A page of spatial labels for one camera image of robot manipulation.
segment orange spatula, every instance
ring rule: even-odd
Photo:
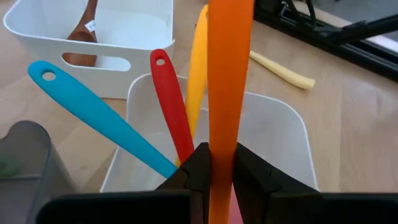
[[[209,0],[210,224],[228,223],[252,20],[253,0]]]

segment pink object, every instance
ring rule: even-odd
[[[232,186],[231,203],[229,205],[229,224],[243,224],[243,219],[241,216],[241,211],[239,210],[234,186]]]

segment gray plastic container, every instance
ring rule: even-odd
[[[35,223],[51,198],[74,194],[46,130],[31,121],[13,125],[0,139],[0,223]]]

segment white container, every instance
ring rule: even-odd
[[[187,79],[179,77],[185,95]],[[207,96],[203,97],[194,145],[208,142]],[[238,141],[267,162],[302,183],[318,189],[307,130],[300,115],[286,103],[245,92]],[[150,74],[136,79],[127,98],[127,121],[168,159],[177,153],[162,114]],[[118,148],[102,192],[153,190],[165,180],[127,151]]]
[[[66,40],[87,0],[18,0],[3,23],[28,50],[79,79],[100,97],[126,98],[131,82],[149,73],[154,49],[174,49],[173,0],[100,0],[98,44]],[[98,55],[96,66],[66,63],[66,52]]]

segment black metal frame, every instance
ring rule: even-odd
[[[398,30],[398,14],[335,27],[317,20],[312,1],[305,2],[309,16],[298,12],[292,0],[256,0],[254,19],[398,82],[398,53],[366,40]]]
[[[208,224],[209,144],[201,143],[154,191],[66,195],[47,203],[37,224]],[[233,185],[245,224],[396,224],[398,194],[321,193],[237,143]]]

